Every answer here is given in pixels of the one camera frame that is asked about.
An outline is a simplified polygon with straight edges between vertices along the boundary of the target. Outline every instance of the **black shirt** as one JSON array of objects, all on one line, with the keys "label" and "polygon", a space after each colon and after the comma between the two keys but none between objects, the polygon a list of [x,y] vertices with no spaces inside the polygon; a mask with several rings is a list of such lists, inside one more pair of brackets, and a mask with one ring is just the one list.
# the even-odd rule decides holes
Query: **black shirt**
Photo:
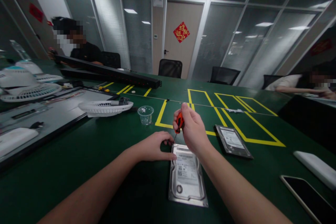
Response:
[{"label": "black shirt", "polygon": [[89,42],[83,44],[82,48],[74,48],[71,51],[70,57],[88,62],[98,61],[100,63],[103,63],[102,52],[100,51],[98,46],[93,45]]}]

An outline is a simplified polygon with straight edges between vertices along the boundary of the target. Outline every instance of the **fan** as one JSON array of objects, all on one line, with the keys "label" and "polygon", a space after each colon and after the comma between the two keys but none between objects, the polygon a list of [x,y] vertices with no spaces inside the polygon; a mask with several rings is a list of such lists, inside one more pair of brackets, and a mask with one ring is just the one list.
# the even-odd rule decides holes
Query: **fan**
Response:
[{"label": "fan", "polygon": [[86,112],[88,117],[108,117],[129,110],[133,106],[133,102],[129,101],[126,105],[118,105],[119,101],[89,101],[80,103],[78,107]]},{"label": "fan", "polygon": [[31,61],[25,61],[21,60],[18,61],[15,66],[24,68],[34,74],[36,80],[38,82],[51,82],[51,81],[58,81],[63,79],[62,76],[59,75],[50,75],[50,74],[44,74],[42,70],[33,62]]},{"label": "fan", "polygon": [[0,87],[6,91],[0,99],[4,102],[25,102],[39,99],[62,90],[54,83],[39,83],[26,69],[11,66],[0,71]]}]

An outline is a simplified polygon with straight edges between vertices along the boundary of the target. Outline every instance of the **hard drive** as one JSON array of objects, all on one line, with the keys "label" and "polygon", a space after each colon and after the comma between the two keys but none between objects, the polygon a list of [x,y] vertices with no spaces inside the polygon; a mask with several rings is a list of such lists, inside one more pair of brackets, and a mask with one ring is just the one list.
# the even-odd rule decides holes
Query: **hard drive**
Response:
[{"label": "hard drive", "polygon": [[253,159],[244,141],[234,128],[224,127],[222,125],[215,125],[215,127],[226,153]]},{"label": "hard drive", "polygon": [[208,207],[200,161],[186,145],[173,144],[171,151],[177,160],[170,163],[168,199]]}]

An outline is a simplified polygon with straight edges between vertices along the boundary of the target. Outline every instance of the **red decoration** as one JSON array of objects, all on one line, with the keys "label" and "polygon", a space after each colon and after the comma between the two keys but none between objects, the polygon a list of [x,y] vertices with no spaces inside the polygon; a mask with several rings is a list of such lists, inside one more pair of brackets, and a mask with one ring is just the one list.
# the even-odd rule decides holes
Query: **red decoration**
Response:
[{"label": "red decoration", "polygon": [[326,50],[331,49],[332,47],[333,45],[332,45],[331,39],[328,38],[314,45],[311,48],[311,55],[314,56],[314,55],[320,54]]},{"label": "red decoration", "polygon": [[29,13],[33,15],[38,21],[42,23],[43,20],[43,12],[40,11],[34,4],[30,3],[29,5]]},{"label": "red decoration", "polygon": [[188,28],[186,27],[186,24],[182,22],[175,30],[174,34],[177,38],[177,40],[181,43],[186,37],[190,35],[190,32],[188,31]]}]

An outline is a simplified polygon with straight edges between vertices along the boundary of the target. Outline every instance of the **screwdriver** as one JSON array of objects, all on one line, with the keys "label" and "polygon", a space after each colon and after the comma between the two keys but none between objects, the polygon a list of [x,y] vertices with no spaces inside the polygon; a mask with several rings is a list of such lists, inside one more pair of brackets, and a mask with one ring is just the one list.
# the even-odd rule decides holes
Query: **screwdriver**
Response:
[{"label": "screwdriver", "polygon": [[176,119],[176,123],[177,123],[177,130],[175,130],[175,138],[177,136],[177,134],[179,134],[181,132],[181,128],[184,124],[184,119],[183,119],[183,116],[182,116],[182,112],[179,113],[179,115],[177,116],[177,119]]}]

